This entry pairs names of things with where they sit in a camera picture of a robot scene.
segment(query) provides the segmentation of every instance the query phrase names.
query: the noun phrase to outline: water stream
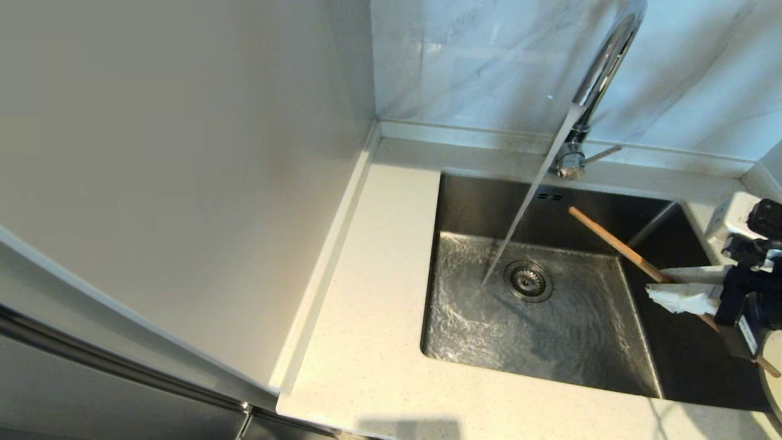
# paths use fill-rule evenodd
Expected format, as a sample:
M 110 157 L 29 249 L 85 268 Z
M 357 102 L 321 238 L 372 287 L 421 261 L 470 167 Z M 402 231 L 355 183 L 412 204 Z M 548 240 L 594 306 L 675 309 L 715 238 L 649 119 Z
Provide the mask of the water stream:
M 548 168 L 551 166 L 551 162 L 554 161 L 554 157 L 557 156 L 559 147 L 562 145 L 562 143 L 565 142 L 565 138 L 567 137 L 568 133 L 570 133 L 570 129 L 572 128 L 573 124 L 578 121 L 579 117 L 581 117 L 581 113 L 583 113 L 583 111 L 583 106 L 575 103 L 570 105 L 568 115 L 565 116 L 565 121 L 562 122 L 562 127 L 554 137 L 554 141 L 551 143 L 551 147 L 549 148 L 548 154 L 546 155 L 546 159 L 543 160 L 543 165 L 540 167 L 540 170 L 538 170 L 537 176 L 535 176 L 532 185 L 529 187 L 529 191 L 527 191 L 527 195 L 524 197 L 522 206 L 518 209 L 516 217 L 513 219 L 513 223 L 511 223 L 510 229 L 508 229 L 508 233 L 505 234 L 505 240 L 502 241 L 500 248 L 497 249 L 497 253 L 494 255 L 491 265 L 489 265 L 489 270 L 486 272 L 486 275 L 483 276 L 483 280 L 481 280 L 479 289 L 483 288 L 483 285 L 486 284 L 486 281 L 494 272 L 494 268 L 497 266 L 497 262 L 500 260 L 503 251 L 505 251 L 505 247 L 508 245 L 508 241 L 511 240 L 513 232 L 516 230 L 516 226 L 518 226 L 518 223 L 522 220 L 522 217 L 524 217 L 524 211 L 527 210 L 529 203 L 532 202 L 535 193 L 537 193 L 538 186 L 540 186 L 540 182 L 543 180 L 543 177 L 546 175 Z

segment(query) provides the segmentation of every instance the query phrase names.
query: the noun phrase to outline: white device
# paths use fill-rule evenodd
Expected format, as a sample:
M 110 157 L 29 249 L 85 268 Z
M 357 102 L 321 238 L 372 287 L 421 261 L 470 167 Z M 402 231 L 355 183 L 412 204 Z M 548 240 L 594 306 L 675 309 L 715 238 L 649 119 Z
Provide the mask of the white device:
M 752 232 L 747 227 L 749 213 L 759 201 L 759 197 L 739 192 L 722 202 L 714 210 L 712 220 L 706 227 L 706 240 L 722 244 L 733 234 L 739 234 L 751 240 L 765 239 L 764 236 Z

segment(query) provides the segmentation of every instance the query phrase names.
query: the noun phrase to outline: faucet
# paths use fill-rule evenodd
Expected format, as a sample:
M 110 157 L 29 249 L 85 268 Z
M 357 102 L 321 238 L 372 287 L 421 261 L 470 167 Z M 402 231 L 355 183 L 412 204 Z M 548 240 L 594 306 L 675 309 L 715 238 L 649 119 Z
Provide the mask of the faucet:
M 605 94 L 608 85 L 616 75 L 619 64 L 624 60 L 630 44 L 638 32 L 646 13 L 646 0 L 629 0 L 625 9 L 619 13 L 601 43 L 600 50 L 586 72 L 586 76 L 573 97 L 573 103 L 584 107 L 581 117 L 573 124 L 560 146 L 557 156 L 549 167 L 549 172 L 563 179 L 578 179 L 583 176 L 585 165 L 600 160 L 622 149 L 614 146 L 602 153 L 586 159 L 581 144 L 589 134 L 590 119 Z

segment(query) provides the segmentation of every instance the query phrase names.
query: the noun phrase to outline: refrigerator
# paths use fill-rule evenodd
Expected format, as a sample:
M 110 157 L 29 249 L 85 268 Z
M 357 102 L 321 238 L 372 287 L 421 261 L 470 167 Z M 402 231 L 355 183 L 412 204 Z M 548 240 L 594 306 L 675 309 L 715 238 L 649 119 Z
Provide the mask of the refrigerator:
M 315 440 L 335 435 L 152 370 L 0 305 L 0 438 Z

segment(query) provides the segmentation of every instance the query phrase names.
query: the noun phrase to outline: marble backsplash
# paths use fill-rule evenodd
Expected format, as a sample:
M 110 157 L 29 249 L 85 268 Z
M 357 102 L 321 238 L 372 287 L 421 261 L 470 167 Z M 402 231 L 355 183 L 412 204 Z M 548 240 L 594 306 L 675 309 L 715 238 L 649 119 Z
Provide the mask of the marble backsplash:
M 372 0 L 381 119 L 553 135 L 622 0 Z M 590 139 L 758 160 L 782 0 L 649 0 Z

